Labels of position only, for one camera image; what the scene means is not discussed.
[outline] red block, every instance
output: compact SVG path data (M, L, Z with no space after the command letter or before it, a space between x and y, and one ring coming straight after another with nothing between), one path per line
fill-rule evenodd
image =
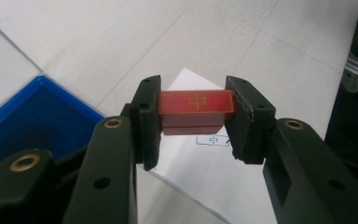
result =
M165 135L217 133L235 112L233 91L161 91L158 113Z

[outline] red block top face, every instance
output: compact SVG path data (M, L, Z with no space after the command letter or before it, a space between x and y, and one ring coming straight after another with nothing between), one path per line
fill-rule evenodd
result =
M233 91L161 91L160 115L234 113Z

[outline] white paper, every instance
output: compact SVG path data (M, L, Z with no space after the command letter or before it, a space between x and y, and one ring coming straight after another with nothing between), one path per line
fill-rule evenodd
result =
M188 69L169 91L219 90ZM162 135L153 173L230 223L276 223L262 165L236 161L222 128L214 135Z

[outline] blue plastic container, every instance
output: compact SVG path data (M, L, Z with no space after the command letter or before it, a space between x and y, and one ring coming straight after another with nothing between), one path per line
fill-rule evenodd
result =
M36 77L0 108L0 161L28 148L61 158L85 147L101 119L47 77Z

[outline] tiled floor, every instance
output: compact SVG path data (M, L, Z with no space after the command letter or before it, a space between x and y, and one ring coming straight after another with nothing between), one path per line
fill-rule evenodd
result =
M161 74L167 89L186 67L220 87L225 76L250 80L277 118L320 136L357 15L358 0L0 0L0 29L107 116L142 78ZM0 105L39 73L0 35ZM142 168L138 190L139 223L225 223Z

